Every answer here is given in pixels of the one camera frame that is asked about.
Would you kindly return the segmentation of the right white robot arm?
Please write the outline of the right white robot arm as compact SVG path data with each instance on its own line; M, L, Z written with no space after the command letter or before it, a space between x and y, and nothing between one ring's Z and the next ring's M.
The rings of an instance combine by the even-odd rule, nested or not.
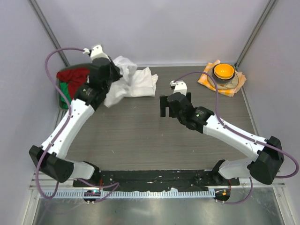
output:
M215 184L223 185L230 179L245 177L266 185L273 183L284 162L283 154L274 150L281 148L277 138L265 139L235 126L228 127L213 111L202 106L193 107L190 92L160 96L159 101L161 117L176 118L188 129L217 138L246 156L234 161L219 160L211 174Z

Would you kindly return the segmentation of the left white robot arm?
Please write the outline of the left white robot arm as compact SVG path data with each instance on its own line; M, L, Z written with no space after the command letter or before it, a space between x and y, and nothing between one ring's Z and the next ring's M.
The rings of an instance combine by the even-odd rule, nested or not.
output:
M89 82L78 88L65 114L52 134L41 144L33 145L30 157L38 172L63 183L68 179L83 179L89 187L99 181L99 168L87 162L66 160L70 145L84 123L104 102L111 84L121 78L120 70L110 57L92 61Z

